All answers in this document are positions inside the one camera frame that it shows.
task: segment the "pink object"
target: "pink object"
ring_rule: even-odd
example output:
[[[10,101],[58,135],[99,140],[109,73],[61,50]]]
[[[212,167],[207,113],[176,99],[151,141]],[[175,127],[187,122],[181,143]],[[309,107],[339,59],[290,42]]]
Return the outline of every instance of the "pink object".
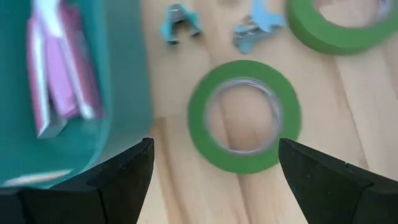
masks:
[[[85,119],[99,118],[100,97],[81,26],[80,12],[76,7],[70,7],[65,1],[60,1],[58,15],[64,30],[63,50],[69,68],[69,78],[80,114]]]
[[[64,129],[67,121],[54,112],[49,102],[44,42],[44,35],[35,17],[29,19],[27,64],[36,132],[38,138],[52,138]]]
[[[45,38],[48,82],[57,113],[64,118],[79,114],[68,68],[61,49],[61,39],[47,33]]]

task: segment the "wood grain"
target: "wood grain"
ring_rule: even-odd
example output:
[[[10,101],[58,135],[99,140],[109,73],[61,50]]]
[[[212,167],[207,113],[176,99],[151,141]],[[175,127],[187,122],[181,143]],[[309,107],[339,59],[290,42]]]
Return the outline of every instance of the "wood grain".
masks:
[[[362,10],[367,6],[347,7],[358,1],[325,0],[317,7],[340,24],[358,26],[372,12]],[[254,175],[224,172],[202,158],[190,139],[187,104],[195,85],[212,68],[232,60],[266,63],[290,80],[302,107],[299,142],[398,180],[398,35],[364,54],[334,57],[307,48],[285,28],[241,55],[231,43],[231,31],[249,13],[247,1],[183,2],[199,13],[204,33],[193,39],[181,30],[175,47],[166,46],[159,35],[165,9],[175,1],[142,2],[156,158],[139,224],[306,223],[280,165]],[[268,5],[284,13],[284,1],[268,0]],[[252,147],[254,138],[245,142],[245,134],[268,135],[258,125],[266,107],[256,96],[247,98],[238,104],[220,98],[214,105],[212,126],[229,145]],[[228,114],[239,109],[239,119]]]

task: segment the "tape roll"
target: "tape roll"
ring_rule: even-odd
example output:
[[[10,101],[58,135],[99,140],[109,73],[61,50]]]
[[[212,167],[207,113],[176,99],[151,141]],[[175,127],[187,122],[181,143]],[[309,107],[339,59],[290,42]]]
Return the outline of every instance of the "tape roll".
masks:
[[[273,140],[249,153],[222,146],[208,128],[207,115],[212,100],[233,83],[261,86],[267,97],[273,98],[274,111],[281,121]],[[194,145],[210,163],[237,174],[253,174],[278,163],[279,138],[298,137],[301,110],[292,85],[277,70],[260,62],[238,60],[215,68],[198,84],[188,106],[188,125]]]
[[[377,22],[347,28],[327,21],[313,1],[288,0],[287,14],[295,36],[308,47],[325,54],[355,54],[379,44],[398,29],[398,1],[380,0]]]

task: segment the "teal container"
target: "teal container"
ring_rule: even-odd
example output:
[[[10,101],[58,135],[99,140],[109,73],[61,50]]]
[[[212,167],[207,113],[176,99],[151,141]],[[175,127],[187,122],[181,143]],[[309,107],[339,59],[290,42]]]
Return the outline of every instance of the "teal container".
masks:
[[[0,0],[0,185],[24,175],[72,170],[47,188],[119,154],[148,135],[150,87],[139,0],[74,0],[79,5],[106,112],[74,119],[37,139],[26,67],[30,0]]]

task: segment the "light blue object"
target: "light blue object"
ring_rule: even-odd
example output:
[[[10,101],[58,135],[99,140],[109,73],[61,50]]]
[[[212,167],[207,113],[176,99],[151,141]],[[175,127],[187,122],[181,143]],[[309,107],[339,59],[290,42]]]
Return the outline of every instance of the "light blue object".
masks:
[[[253,0],[247,24],[234,26],[234,43],[242,54],[251,52],[254,44],[272,35],[276,27],[286,26],[285,19],[267,11],[263,0]]]
[[[186,22],[191,27],[191,36],[196,36],[201,32],[198,14],[189,11],[183,4],[173,4],[167,8],[164,24],[160,27],[160,33],[164,41],[168,44],[178,44],[175,35],[175,25],[179,22]]]

